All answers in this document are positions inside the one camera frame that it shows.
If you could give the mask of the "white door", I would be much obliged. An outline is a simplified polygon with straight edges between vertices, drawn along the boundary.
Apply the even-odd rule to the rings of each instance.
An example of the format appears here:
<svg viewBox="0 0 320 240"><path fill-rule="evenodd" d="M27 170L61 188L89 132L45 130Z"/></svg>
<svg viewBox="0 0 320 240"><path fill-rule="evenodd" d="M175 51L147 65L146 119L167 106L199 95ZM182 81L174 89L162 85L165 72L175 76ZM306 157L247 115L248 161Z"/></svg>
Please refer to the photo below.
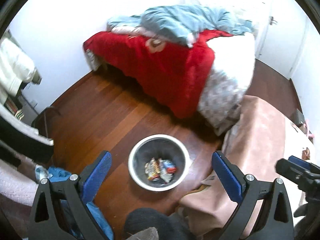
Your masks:
<svg viewBox="0 0 320 240"><path fill-rule="evenodd" d="M286 79L291 79L305 34L306 14L296 4L278 4L270 9L269 23L258 60Z"/></svg>

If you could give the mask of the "white silver foil wrapper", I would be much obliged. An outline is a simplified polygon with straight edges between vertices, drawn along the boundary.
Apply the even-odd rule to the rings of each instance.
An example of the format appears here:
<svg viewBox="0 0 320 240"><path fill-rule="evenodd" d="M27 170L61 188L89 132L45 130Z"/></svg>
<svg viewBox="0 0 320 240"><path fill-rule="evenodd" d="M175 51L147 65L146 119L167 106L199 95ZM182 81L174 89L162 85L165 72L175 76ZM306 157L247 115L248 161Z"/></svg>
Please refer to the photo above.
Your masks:
<svg viewBox="0 0 320 240"><path fill-rule="evenodd" d="M167 184L171 182L173 174L177 171L176 166L169 159L158 159L160 178Z"/></svg>

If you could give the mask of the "pink towel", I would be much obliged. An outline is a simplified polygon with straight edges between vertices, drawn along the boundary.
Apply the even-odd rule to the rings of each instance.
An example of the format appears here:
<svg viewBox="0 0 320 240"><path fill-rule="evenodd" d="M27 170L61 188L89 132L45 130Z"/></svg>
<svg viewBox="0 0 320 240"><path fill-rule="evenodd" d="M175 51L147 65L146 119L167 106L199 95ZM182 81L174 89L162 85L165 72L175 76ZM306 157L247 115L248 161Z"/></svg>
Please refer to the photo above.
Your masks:
<svg viewBox="0 0 320 240"><path fill-rule="evenodd" d="M1 194L25 206L32 206L38 184L1 160Z"/></svg>

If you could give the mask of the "orange noodle snack bag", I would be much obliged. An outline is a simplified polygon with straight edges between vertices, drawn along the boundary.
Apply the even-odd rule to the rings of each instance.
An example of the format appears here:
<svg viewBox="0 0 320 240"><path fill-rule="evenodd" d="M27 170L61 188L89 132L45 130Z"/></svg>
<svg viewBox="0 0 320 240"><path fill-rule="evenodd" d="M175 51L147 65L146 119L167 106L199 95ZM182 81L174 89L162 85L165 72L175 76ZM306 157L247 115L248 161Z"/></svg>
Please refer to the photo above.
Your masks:
<svg viewBox="0 0 320 240"><path fill-rule="evenodd" d="M145 164L145 174L149 181L158 181L160 179L160 169L155 158Z"/></svg>

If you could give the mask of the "cream jacket on chair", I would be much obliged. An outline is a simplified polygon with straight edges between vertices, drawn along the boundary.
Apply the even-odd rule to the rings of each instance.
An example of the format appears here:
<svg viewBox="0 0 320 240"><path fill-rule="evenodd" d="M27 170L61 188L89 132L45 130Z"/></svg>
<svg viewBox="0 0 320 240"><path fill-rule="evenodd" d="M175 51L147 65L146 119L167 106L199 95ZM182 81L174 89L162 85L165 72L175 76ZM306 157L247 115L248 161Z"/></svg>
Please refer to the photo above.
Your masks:
<svg viewBox="0 0 320 240"><path fill-rule="evenodd" d="M15 97L21 85L33 83L39 85L42 77L33 60L12 39L1 38L1 104L8 96Z"/></svg>

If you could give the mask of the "light blue duvet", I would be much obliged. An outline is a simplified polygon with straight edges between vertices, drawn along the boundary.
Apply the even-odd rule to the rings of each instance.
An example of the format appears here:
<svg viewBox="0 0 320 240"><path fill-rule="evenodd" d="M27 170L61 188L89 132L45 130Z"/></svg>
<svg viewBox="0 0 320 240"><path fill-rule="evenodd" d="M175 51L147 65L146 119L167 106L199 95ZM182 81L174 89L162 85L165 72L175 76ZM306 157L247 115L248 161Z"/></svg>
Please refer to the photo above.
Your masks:
<svg viewBox="0 0 320 240"><path fill-rule="evenodd" d="M225 8L164 5L149 8L140 15L111 18L107 21L106 30L116 34L159 37L191 48L205 30L243 35L253 33L254 24Z"/></svg>

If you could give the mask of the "red fleece blanket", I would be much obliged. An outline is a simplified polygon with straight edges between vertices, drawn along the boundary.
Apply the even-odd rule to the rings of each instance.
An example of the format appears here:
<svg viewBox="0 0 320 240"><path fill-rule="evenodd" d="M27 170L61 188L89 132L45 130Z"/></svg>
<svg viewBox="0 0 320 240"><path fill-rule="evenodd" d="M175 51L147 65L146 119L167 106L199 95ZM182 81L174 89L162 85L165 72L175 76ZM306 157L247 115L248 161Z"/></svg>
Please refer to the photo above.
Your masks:
<svg viewBox="0 0 320 240"><path fill-rule="evenodd" d="M163 42L152 49L149 37L101 31L87 39L83 49L136 79L146 94L169 107L177 118L185 119L196 112L215 60L207 41L218 37L230 34L205 30L192 48Z"/></svg>

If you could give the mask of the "black fuzzy slipper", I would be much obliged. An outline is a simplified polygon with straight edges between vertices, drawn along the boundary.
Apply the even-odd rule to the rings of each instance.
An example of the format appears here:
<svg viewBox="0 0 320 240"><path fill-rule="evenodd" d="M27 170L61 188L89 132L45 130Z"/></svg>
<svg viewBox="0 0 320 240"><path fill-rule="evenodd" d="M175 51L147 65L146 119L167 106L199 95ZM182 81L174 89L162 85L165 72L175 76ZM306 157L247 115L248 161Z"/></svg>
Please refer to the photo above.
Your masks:
<svg viewBox="0 0 320 240"><path fill-rule="evenodd" d="M167 216L147 207L129 213L123 231L124 235L129 237L149 228L157 230L158 239L196 239L188 224L178 213Z"/></svg>

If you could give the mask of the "white round trash bin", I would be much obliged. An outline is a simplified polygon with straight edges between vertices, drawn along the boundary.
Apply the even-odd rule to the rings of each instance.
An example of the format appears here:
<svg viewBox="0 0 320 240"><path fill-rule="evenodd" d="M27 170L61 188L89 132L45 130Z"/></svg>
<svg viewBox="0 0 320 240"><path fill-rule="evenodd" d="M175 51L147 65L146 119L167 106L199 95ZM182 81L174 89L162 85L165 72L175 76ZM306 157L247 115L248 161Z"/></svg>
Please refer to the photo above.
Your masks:
<svg viewBox="0 0 320 240"><path fill-rule="evenodd" d="M175 188L192 164L187 148L175 137L156 134L140 140L131 150L128 169L142 188L161 192Z"/></svg>

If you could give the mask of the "blue cloth on floor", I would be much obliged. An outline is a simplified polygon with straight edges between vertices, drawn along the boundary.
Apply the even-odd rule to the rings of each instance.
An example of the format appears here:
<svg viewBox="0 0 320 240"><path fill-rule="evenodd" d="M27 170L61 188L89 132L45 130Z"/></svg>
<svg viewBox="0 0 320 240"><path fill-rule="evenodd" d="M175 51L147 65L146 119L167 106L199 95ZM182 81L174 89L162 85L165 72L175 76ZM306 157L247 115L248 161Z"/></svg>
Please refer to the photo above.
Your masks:
<svg viewBox="0 0 320 240"><path fill-rule="evenodd" d="M71 172L55 166L49 167L48 172L51 174L49 180L52 183L69 180L69 177L72 175ZM104 235L108 239L114 239L114 233L112 231L112 228L107 222L107 220L105 219L103 213L100 211L99 207L97 207L93 202L87 202L87 203L81 202L81 204L86 207L87 213L91 214L92 218L97 223L99 228L102 230ZM71 234L76 239L85 239L78 227L78 224L74 219L73 213L70 210L67 200L61 200L61 206L63 207L63 211L65 213L67 222L70 224Z"/></svg>

